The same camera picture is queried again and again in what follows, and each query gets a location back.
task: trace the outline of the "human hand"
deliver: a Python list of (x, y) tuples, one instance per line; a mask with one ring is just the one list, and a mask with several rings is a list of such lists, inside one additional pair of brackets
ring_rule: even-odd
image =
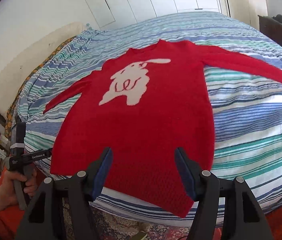
[(37, 171), (34, 169), (31, 179), (27, 180), (26, 176), (16, 172), (16, 171), (6, 171), (4, 173), (4, 178), (2, 184), (0, 185), (0, 211), (4, 210), (10, 205), (16, 205), (18, 203), (17, 196), (14, 191), (13, 180), (19, 180), (26, 182), (26, 187), (24, 192), (29, 196), (34, 196), (38, 185), (36, 183)]
[(29, 196), (34, 196), (35, 191), (38, 188), (36, 182), (37, 171), (34, 168), (32, 172), (32, 177), (27, 180), (27, 177), (18, 173), (17, 171), (6, 171), (2, 184), (0, 185), (0, 197), (6, 206), (16, 205), (18, 203), (17, 195), (14, 190), (14, 180), (26, 182), (26, 187), (23, 189), (25, 193)]

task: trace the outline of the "pillow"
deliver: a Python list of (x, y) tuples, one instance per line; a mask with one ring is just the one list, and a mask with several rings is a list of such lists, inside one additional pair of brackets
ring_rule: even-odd
[(81, 22), (65, 25), (36, 41), (22, 51), (0, 72), (0, 114), (7, 119), (7, 110), (27, 76), (63, 41), (86, 30)]

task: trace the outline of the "blue gripper pad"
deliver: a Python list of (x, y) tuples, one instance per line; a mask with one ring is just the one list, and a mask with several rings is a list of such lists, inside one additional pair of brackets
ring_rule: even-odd
[(108, 148), (108, 151), (105, 157), (103, 158), (100, 168), (98, 169), (97, 174), (94, 176), (93, 189), (91, 192), (91, 197), (93, 198), (93, 200), (95, 200), (101, 194), (105, 179), (111, 168), (112, 161), (113, 153), (112, 150)]
[(178, 148), (174, 151), (174, 161), (176, 163), (186, 194), (191, 199), (195, 200), (197, 196), (194, 190), (195, 181), (188, 165), (185, 162), (185, 159)]

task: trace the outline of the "knit texture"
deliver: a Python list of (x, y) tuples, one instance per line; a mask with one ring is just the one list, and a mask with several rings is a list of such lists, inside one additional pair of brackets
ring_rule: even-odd
[(114, 158), (106, 187), (185, 217), (193, 200), (184, 191), (174, 150), (183, 147), (202, 169), (211, 169), (213, 161), (205, 65), (282, 83), (281, 70), (215, 46), (160, 40), (144, 49), (129, 49), (46, 105), (44, 113), (82, 93), (56, 138), (51, 173), (85, 170), (109, 146)]

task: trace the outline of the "blue and white striped fabric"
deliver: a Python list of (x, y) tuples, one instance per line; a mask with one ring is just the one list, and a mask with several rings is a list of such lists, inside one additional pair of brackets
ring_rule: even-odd
[[(282, 69), (281, 46), (254, 28), (219, 13), (182, 13), (113, 31), (84, 31), (35, 73), (21, 93), (18, 114), (27, 122), (26, 149), (31, 152), (52, 147), (65, 116), (80, 95), (43, 115), (52, 98), (91, 71), (100, 71), (106, 60), (159, 39), (216, 45)], [(226, 179), (243, 176), (263, 210), (275, 209), (282, 205), (282, 84), (209, 66), (205, 78), (215, 125), (212, 172)], [(50, 174), (50, 160), (37, 165)], [(92, 205), (121, 217), (181, 227), (191, 225), (197, 207), (195, 203), (185, 218), (179, 218), (107, 188)], [(224, 199), (220, 199), (218, 223), (222, 223), (223, 213)]]

